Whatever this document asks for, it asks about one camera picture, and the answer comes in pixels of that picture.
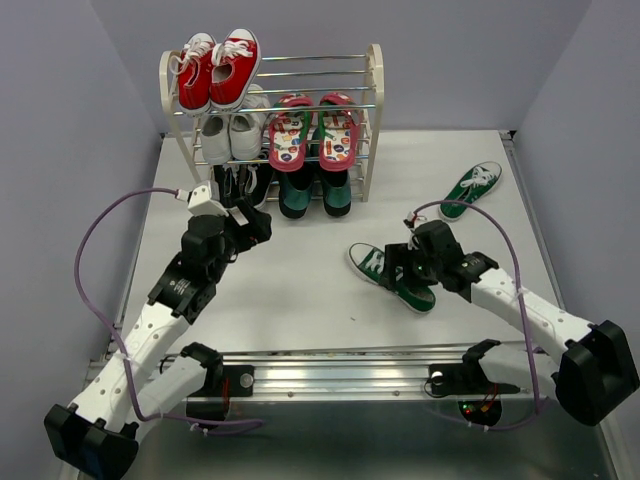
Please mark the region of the green canvas sneaker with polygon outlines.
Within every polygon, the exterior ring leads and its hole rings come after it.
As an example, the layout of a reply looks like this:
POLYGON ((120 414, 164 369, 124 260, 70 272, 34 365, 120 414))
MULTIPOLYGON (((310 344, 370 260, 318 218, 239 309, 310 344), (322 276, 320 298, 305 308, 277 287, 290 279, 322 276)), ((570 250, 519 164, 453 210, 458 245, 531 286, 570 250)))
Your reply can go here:
POLYGON ((443 220, 457 221, 467 210, 466 204, 473 204, 489 194, 502 176, 499 163, 488 161, 470 168, 445 197, 447 203, 439 205, 443 220))
POLYGON ((396 267, 395 287, 389 290, 382 286, 385 253, 380 248, 357 242, 348 248, 346 255, 349 265, 359 278, 392 293, 415 313, 426 314, 435 307, 436 296, 431 288, 428 285, 409 287, 404 281, 402 266, 396 267))

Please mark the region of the pink patterned sandal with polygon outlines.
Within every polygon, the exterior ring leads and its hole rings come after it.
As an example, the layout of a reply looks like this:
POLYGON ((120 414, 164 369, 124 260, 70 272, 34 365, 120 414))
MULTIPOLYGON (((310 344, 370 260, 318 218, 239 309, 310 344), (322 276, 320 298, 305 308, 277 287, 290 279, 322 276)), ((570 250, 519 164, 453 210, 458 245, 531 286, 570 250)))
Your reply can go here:
POLYGON ((334 107, 334 110, 318 112, 318 158, 323 170, 342 172, 355 164, 361 112, 353 108, 354 104, 354 100, 342 92, 328 93, 320 100, 321 106, 334 107))
POLYGON ((279 172, 299 170, 305 161, 307 138, 312 125, 313 100, 302 93, 287 94, 274 105, 269 123, 269 164, 279 172))

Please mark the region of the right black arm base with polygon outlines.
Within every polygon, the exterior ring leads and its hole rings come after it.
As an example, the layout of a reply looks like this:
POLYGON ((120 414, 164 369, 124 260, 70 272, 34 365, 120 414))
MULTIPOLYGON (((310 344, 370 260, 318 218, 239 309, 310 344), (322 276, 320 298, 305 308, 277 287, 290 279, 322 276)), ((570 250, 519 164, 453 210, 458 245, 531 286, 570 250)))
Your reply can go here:
POLYGON ((497 426, 503 411, 500 395, 517 394, 520 388, 490 381, 480 366, 480 360, 499 346, 497 340, 483 340, 470 347, 458 363, 432 364, 423 384, 424 392, 434 399, 462 396, 458 409, 467 424, 493 431, 507 430, 497 426))

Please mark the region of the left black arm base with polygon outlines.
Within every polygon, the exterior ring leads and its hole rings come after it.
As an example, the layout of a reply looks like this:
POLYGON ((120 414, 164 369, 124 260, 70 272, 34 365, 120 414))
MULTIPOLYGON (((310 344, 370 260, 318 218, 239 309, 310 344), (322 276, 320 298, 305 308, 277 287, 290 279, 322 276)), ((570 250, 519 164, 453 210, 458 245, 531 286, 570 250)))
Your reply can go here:
POLYGON ((173 358, 194 360, 204 370, 205 376, 198 390, 188 397, 186 414, 195 418, 194 429, 205 435, 236 435, 246 433, 261 425, 260 421, 236 421, 239 430, 223 431, 221 425, 228 421, 231 398, 248 398, 253 395, 255 367, 252 365, 225 366, 223 355, 203 344, 194 342, 185 346, 179 354, 167 354, 160 362, 159 372, 163 373, 165 362, 173 358))

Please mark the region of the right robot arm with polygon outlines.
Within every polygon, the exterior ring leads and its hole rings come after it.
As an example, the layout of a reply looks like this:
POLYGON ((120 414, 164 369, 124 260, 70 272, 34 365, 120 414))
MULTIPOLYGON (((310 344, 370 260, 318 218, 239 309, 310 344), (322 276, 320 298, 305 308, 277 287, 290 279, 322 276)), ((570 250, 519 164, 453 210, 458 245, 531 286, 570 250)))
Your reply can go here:
POLYGON ((579 423, 595 426, 638 390, 633 355, 617 324, 595 324, 544 300, 487 255, 464 252, 442 221, 408 226, 408 242, 384 248, 381 286, 440 285, 525 338, 522 349, 486 339, 460 361, 435 365, 426 381, 429 394, 496 399, 528 390, 557 402, 579 423))

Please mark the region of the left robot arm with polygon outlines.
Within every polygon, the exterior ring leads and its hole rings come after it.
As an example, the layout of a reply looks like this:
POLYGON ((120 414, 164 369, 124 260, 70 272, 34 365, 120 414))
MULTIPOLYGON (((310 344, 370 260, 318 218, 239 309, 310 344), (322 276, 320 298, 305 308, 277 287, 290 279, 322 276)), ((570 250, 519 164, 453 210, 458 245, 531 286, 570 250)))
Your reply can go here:
POLYGON ((68 405, 56 404, 44 419, 54 454, 94 479, 120 479, 145 436, 160 421, 176 419, 204 434, 230 435, 261 426, 259 420, 206 420, 173 414, 189 395, 215 392, 222 382, 221 354, 192 343, 164 373, 156 368, 168 349, 195 323, 216 295, 226 267, 270 240, 272 218, 245 200, 245 222, 214 200, 188 196, 191 218, 178 253, 159 281, 118 352, 68 405))

